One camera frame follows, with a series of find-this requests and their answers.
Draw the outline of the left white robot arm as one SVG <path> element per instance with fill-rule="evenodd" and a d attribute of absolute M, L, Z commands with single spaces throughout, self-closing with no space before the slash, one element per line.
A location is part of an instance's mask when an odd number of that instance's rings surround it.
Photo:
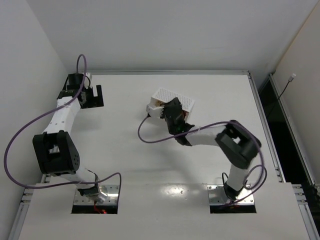
<path fill-rule="evenodd" d="M 107 189 L 97 181 L 96 173 L 81 164 L 80 154 L 70 136 L 74 120 L 81 109 L 104 106 L 102 87 L 82 85 L 82 80 L 92 80 L 90 73 L 72 73 L 57 97 L 57 111 L 41 134 L 33 137 L 32 143 L 40 171 L 52 177 L 61 177 L 76 182 L 77 191 L 94 203 L 107 199 Z"/>

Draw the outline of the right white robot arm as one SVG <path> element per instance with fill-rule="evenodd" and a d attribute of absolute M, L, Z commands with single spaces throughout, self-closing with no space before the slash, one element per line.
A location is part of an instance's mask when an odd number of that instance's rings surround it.
<path fill-rule="evenodd" d="M 231 120 L 220 126 L 199 127 L 185 121 L 182 104 L 176 97 L 162 105 L 161 118 L 165 120 L 168 132 L 183 146 L 214 146 L 219 147 L 229 160 L 231 166 L 227 181 L 223 184 L 226 197 L 236 200 L 245 186 L 246 177 L 252 160 L 258 154 L 261 142 L 251 138 L 240 123 Z"/>

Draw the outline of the white perforated plastic box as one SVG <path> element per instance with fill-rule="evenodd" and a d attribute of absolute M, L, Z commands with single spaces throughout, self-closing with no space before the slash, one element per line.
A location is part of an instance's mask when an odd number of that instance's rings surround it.
<path fill-rule="evenodd" d="M 164 103 L 168 103 L 169 101 L 173 100 L 174 98 L 178 98 L 182 109 L 186 114 L 185 120 L 189 118 L 189 115 L 193 109 L 195 104 L 195 100 L 174 91 L 170 91 L 166 88 L 160 87 L 150 98 L 150 102 L 161 101 Z"/>

